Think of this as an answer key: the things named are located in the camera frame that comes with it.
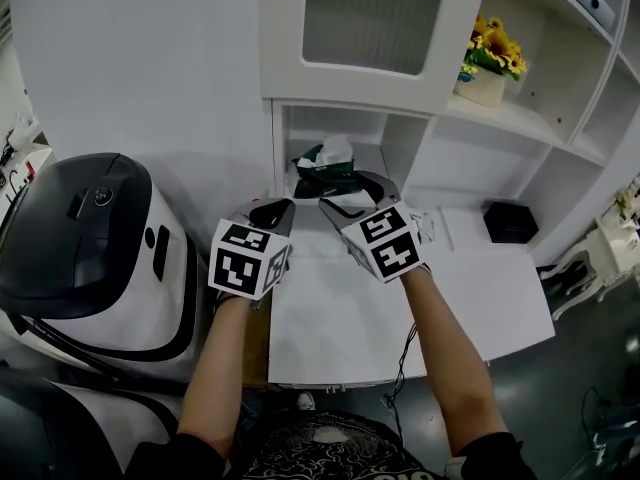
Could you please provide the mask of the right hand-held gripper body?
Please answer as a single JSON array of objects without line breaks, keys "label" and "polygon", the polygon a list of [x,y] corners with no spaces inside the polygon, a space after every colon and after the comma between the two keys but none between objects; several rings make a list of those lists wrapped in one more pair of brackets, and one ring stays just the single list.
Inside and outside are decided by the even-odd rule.
[{"label": "right hand-held gripper body", "polygon": [[382,283],[426,266],[416,223],[404,201],[342,228],[341,237],[356,262]]}]

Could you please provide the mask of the small teal object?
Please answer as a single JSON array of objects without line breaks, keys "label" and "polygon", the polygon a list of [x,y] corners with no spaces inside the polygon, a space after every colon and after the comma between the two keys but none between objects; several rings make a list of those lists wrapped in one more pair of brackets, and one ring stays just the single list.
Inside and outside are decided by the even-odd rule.
[{"label": "small teal object", "polygon": [[351,195],[362,191],[354,172],[352,144],[344,134],[331,135],[289,162],[287,184],[296,199]]}]

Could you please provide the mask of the person's right forearm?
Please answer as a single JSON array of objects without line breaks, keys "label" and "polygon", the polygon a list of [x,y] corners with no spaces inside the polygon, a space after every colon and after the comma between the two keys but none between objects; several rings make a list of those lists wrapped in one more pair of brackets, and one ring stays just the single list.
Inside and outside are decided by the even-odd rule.
[{"label": "person's right forearm", "polygon": [[486,364],[423,267],[401,276],[452,453],[507,430]]}]

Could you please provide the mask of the person's left forearm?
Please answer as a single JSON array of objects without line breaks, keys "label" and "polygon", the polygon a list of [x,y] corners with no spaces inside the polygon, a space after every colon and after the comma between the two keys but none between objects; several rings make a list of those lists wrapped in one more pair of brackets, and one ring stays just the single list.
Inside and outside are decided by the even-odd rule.
[{"label": "person's left forearm", "polygon": [[239,419],[243,355],[251,301],[232,297],[215,311],[183,403],[178,430],[206,442],[226,459]]}]

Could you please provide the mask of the white desk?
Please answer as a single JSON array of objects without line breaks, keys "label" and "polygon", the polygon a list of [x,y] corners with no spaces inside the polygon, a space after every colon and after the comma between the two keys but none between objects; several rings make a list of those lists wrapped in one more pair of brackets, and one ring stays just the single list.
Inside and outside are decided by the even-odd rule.
[{"label": "white desk", "polygon": [[[431,208],[423,243],[436,284],[481,357],[494,360],[554,336],[528,249],[495,244],[479,211]],[[399,281],[378,282],[347,253],[320,209],[298,207],[290,268],[273,291],[268,379],[292,387],[362,387],[420,377],[412,315]]]}]

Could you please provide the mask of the clear plastic wrapper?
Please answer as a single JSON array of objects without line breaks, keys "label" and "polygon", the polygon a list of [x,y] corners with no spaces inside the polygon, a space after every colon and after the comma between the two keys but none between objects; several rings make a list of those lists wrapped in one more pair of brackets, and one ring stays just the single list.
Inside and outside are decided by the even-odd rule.
[{"label": "clear plastic wrapper", "polygon": [[436,239],[435,223],[428,213],[410,208],[409,215],[415,225],[421,243],[433,243]]}]

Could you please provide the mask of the brown cardboard box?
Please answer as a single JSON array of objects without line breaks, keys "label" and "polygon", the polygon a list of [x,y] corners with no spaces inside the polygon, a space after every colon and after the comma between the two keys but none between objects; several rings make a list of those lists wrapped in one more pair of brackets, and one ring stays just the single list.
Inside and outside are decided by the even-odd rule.
[{"label": "brown cardboard box", "polygon": [[269,345],[271,328],[271,300],[269,294],[258,309],[252,309],[245,333],[243,353],[243,388],[269,390]]}]

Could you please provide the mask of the black box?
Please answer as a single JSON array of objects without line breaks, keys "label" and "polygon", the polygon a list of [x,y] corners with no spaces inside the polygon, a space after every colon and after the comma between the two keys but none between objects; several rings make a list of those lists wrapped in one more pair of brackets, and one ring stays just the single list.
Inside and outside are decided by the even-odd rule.
[{"label": "black box", "polygon": [[483,220],[493,243],[527,244],[539,231],[531,210],[510,202],[491,202]]}]

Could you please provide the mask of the white and black robot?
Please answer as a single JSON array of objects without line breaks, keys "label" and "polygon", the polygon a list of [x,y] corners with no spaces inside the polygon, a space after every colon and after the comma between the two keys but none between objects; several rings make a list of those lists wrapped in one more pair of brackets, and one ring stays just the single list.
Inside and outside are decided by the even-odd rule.
[{"label": "white and black robot", "polygon": [[211,320],[205,263],[142,164],[44,168],[0,224],[0,336],[107,382],[0,366],[0,480],[121,480],[176,434]]}]

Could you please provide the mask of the white frosted glass cabinet door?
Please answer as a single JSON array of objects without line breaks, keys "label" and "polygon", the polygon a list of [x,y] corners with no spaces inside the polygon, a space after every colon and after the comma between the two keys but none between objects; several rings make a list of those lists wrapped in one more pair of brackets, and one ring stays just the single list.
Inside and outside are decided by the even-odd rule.
[{"label": "white frosted glass cabinet door", "polygon": [[440,114],[481,0],[259,0],[261,94]]}]

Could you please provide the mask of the sunflowers in white pot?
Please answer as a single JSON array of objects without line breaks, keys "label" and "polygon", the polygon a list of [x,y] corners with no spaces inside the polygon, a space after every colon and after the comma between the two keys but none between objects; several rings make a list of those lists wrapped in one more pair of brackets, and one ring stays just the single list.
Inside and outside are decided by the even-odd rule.
[{"label": "sunflowers in white pot", "polygon": [[519,43],[509,38],[498,17],[477,14],[453,92],[487,108],[500,106],[508,78],[519,81],[527,64]]}]

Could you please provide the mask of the white shelving cabinet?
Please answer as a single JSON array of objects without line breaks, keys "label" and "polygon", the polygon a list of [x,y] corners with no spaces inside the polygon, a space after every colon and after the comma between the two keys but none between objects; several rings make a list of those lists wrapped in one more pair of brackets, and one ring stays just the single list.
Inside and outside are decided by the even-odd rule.
[{"label": "white shelving cabinet", "polygon": [[454,92],[440,114],[262,96],[276,193],[291,195],[294,157],[344,134],[355,165],[389,176],[414,207],[527,206],[539,228],[529,250],[552,262],[640,165],[640,0],[606,2],[612,32],[575,0],[481,0],[476,17],[498,17],[527,64],[497,108]]}]

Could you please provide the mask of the white ornate side table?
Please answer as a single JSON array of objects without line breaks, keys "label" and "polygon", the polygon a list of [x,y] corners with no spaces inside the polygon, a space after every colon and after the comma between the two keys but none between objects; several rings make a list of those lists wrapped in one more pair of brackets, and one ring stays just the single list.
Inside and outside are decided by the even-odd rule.
[{"label": "white ornate side table", "polygon": [[576,262],[586,266],[587,274],[566,291],[569,295],[580,289],[577,295],[552,312],[554,321],[593,296],[602,302],[613,289],[640,275],[640,223],[633,218],[625,222],[618,217],[597,218],[596,227],[567,250],[551,270],[543,271],[539,278],[546,280],[564,273]]}]

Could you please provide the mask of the person's black patterned shirt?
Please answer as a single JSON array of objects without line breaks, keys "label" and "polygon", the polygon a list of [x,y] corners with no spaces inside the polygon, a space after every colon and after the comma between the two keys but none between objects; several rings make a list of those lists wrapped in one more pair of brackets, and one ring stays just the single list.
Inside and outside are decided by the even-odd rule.
[{"label": "person's black patterned shirt", "polygon": [[425,468],[386,425],[345,411],[288,411],[256,423],[233,460],[179,434],[136,449],[125,480],[537,480],[508,432],[466,445],[443,473]]}]

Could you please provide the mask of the white cluttered workbench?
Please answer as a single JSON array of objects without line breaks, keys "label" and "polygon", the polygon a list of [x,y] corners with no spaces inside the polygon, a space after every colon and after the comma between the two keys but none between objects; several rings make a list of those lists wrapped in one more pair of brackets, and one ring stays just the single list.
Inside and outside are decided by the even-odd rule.
[{"label": "white cluttered workbench", "polygon": [[55,161],[39,122],[17,114],[0,141],[0,221],[20,190]]}]

